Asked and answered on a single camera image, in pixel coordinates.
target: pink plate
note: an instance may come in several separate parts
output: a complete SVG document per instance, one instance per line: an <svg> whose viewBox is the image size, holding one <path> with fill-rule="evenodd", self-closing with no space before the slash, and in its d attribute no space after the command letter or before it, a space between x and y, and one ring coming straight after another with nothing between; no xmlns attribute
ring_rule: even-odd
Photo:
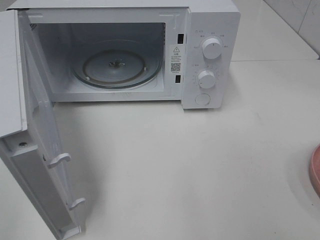
<svg viewBox="0 0 320 240"><path fill-rule="evenodd" d="M312 154L309 174L311 183L316 193L320 197L320 145L314 150Z"/></svg>

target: tile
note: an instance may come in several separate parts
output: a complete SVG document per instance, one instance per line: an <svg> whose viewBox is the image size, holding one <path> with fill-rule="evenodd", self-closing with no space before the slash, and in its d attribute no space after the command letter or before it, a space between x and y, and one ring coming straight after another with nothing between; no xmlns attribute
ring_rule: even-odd
<svg viewBox="0 0 320 240"><path fill-rule="evenodd" d="M262 0L235 0L241 12L232 61L315 60L311 47Z"/></svg>
<svg viewBox="0 0 320 240"><path fill-rule="evenodd" d="M320 0L311 1L299 34L320 54Z"/></svg>
<svg viewBox="0 0 320 240"><path fill-rule="evenodd" d="M264 0L296 32L302 24L311 0Z"/></svg>

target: control knob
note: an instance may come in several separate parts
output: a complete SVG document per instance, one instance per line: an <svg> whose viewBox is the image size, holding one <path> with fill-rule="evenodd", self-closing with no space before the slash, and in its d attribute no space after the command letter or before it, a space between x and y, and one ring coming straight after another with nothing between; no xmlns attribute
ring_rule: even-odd
<svg viewBox="0 0 320 240"><path fill-rule="evenodd" d="M198 75L199 86L203 89L213 88L216 84L216 81L217 79L215 74L210 70L204 70Z"/></svg>
<svg viewBox="0 0 320 240"><path fill-rule="evenodd" d="M202 53L207 59L216 59L222 53L222 42L217 37L210 37L202 43Z"/></svg>

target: sticker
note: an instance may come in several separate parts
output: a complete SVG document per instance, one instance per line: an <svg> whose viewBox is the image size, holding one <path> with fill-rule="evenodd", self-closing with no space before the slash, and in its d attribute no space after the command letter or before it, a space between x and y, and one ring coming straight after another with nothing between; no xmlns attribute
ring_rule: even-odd
<svg viewBox="0 0 320 240"><path fill-rule="evenodd" d="M170 45L170 72L182 74L186 47L181 44Z"/></svg>

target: qr code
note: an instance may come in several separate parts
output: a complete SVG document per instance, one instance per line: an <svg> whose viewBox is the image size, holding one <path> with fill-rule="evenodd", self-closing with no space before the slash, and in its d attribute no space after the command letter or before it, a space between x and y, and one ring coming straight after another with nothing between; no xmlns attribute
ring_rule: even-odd
<svg viewBox="0 0 320 240"><path fill-rule="evenodd" d="M181 63L171 63L171 72L180 72Z"/></svg>

